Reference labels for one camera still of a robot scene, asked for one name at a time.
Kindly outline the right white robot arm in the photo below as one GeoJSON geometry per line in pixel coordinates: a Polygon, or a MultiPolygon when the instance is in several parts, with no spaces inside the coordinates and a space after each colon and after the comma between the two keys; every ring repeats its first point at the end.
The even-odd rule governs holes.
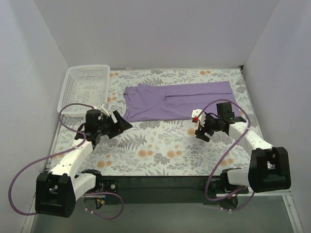
{"type": "Polygon", "coordinates": [[[217,114],[193,110],[191,118],[199,124],[196,138],[207,142],[215,132],[224,132],[250,156],[248,168],[222,171],[220,188],[226,193],[238,186],[250,187],[256,193],[289,189],[291,175],[286,149],[273,146],[250,130],[249,123],[235,115],[230,102],[218,103],[216,108],[217,114]]]}

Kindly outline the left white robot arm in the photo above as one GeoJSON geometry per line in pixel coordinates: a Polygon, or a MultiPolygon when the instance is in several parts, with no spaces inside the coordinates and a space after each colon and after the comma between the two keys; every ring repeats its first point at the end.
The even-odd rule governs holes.
{"type": "Polygon", "coordinates": [[[86,121],[76,131],[72,150],[48,173],[36,180],[35,211],[38,214],[69,217],[76,201],[84,194],[99,194],[107,188],[100,171],[89,169],[77,174],[84,160],[93,153],[102,136],[112,139],[132,125],[117,111],[108,115],[101,110],[86,112],[86,121]]]}

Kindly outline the white plastic basket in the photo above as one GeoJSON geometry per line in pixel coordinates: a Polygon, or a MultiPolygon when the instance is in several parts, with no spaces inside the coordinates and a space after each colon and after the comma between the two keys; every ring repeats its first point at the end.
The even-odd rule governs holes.
{"type": "Polygon", "coordinates": [[[84,65],[70,67],[63,82],[57,111],[71,117],[84,117],[85,105],[108,108],[110,67],[84,65]]]}

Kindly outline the purple t shirt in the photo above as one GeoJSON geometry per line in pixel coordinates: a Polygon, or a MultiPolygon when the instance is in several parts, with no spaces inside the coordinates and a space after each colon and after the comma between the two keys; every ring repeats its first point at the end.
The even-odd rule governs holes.
{"type": "Polygon", "coordinates": [[[126,87],[123,97],[128,122],[187,120],[193,110],[209,103],[229,100],[236,103],[229,81],[152,86],[139,83],[126,87]]]}

